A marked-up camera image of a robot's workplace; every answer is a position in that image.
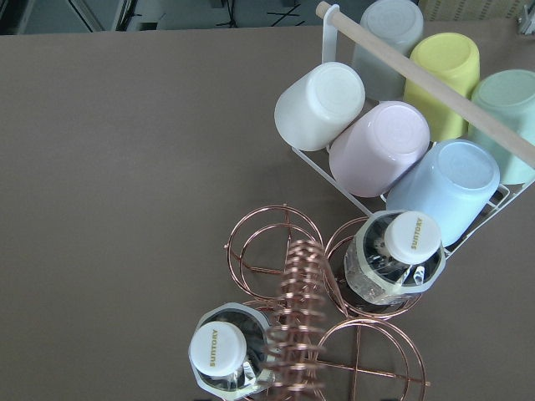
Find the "copper wire bottle basket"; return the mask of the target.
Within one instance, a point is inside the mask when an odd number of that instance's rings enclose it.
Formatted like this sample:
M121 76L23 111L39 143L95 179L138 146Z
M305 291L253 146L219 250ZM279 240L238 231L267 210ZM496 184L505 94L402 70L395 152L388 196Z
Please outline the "copper wire bottle basket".
M265 231L283 228L288 232L283 269L253 266L244 257L250 242ZM400 399L407 400L410 390L419 389L425 398L429 387L423 358L415 343L391 318L414 306L408 301L394 311L362 312L350 306L339 291L329 265L330 256L340 242L323 242L315 223L301 211L288 206L262 206L248 212L232 229L227 244L227 264L232 280L261 312L268 312L272 326L267 330L268 355L274 358L268 368L275 374L274 384L261 392L263 400L322 400L324 384L318 378L321 368L336 368L352 373L349 399L357 398L358 378L367 369L359 367L358 356L344 366L320 359L324 344L337 331L355 330L354 353L359 353L364 327L381 333L397 349L405 371L402 374L380 370L372 375L399 379L404 384Z

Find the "tea bottle white cap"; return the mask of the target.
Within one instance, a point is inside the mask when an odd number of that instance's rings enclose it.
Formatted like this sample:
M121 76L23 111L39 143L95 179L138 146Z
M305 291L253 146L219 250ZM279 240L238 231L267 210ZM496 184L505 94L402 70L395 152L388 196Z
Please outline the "tea bottle white cap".
M429 290L446 266L441 229L420 211L379 211L344 255L340 291L351 307L393 307Z
M243 400L272 387L269 328L264 313L237 302L205 313L188 349L199 387L224 400Z

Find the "white plastic cup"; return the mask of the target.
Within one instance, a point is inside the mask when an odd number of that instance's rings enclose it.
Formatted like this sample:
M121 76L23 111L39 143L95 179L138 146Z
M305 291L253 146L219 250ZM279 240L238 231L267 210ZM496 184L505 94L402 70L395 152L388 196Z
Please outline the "white plastic cup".
M293 148L321 150L356 119L364 101L364 84L351 67L322 63L279 96L274 121Z

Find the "pink plastic cup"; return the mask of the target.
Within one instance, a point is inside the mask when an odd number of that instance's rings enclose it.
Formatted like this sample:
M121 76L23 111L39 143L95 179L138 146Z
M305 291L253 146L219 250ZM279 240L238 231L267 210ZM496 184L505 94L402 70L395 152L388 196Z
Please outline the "pink plastic cup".
M330 172L350 194L376 197L421 159L430 140L429 125L418 109L401 101L385 101L332 143Z

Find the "cup rack with cups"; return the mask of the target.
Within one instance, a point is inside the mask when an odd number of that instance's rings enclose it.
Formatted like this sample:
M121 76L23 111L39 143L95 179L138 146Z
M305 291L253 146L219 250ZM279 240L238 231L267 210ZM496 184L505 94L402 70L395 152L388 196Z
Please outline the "cup rack with cups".
M328 61L334 61L336 59L337 32L341 32L356 44L369 50L374 56L378 57L379 60L389 65L389 67L396 72L405 76L409 81L419 85L424 91L427 91L445 106L458 113L463 119L473 124L478 129L483 129L485 131L484 133L488 134L492 140L495 140L499 145L503 146L506 150L519 157L519 159L526 162L530 167L534 168L534 145L514 134L513 131L503 123L499 122L489 114L486 114L483 109L476 104L473 104L469 99L462 97L445 83L442 83L436 76L427 72L422 67L397 52L380 38L377 38L372 33L366 31L357 22L340 12L338 5L331 5L325 1L321 1L316 7L315 12L317 16L324 21L322 62L325 61L324 58ZM317 165L304 152L293 147L291 149L297 156L316 170L327 182L353 203L362 213L366 216L371 215L372 212L364 204L357 200L355 196L350 195L349 192L343 190L327 171ZM478 229L489 222L490 219L496 216L499 212L504 210L533 182L534 180L524 184L522 189L518 190L518 192L512 192L504 185L501 185L499 191L504 191L502 193L507 196L502 199L501 203L490 203L492 207L490 213L483 217L482 221L477 224L475 228L469 229L467 234L461 237L457 245L451 246L451 250L446 251L446 258L453 256L453 254L458 251Z

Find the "light blue plastic cup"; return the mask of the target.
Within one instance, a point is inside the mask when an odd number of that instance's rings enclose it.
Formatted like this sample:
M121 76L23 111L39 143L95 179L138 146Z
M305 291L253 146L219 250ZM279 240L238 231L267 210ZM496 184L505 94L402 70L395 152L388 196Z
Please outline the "light blue plastic cup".
M457 242L490 200L500 182L494 158L468 140L446 140L389 190L388 210L421 211L441 228L442 244Z

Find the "grey plastic cup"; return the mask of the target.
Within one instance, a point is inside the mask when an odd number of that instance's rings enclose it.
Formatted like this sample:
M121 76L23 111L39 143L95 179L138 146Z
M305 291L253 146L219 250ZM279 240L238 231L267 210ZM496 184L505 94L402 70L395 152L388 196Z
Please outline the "grey plastic cup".
M422 39L424 18L412 1L380 0L365 9L360 25L399 53L409 56ZM361 77L368 99L402 98L405 77L359 45L354 47L351 66Z

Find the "yellow plastic cup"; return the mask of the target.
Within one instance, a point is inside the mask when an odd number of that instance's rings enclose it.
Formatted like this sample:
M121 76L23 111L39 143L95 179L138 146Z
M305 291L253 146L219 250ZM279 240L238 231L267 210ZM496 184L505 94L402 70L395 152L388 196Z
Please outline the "yellow plastic cup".
M410 60L470 98L480 80L480 54L475 42L460 33L438 33L421 40L412 50ZM452 109L407 80L403 100L425 117L431 141L452 140L463 136L467 122Z

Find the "mint green plastic cup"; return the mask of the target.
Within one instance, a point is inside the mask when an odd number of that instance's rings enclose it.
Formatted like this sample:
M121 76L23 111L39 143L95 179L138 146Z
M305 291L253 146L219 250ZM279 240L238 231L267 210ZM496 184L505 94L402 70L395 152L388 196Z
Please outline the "mint green plastic cup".
M534 72L509 69L488 76L471 101L530 143L534 142ZM534 169L505 150L483 131L470 126L467 138L486 149L500 169L501 183L520 185L534 179Z

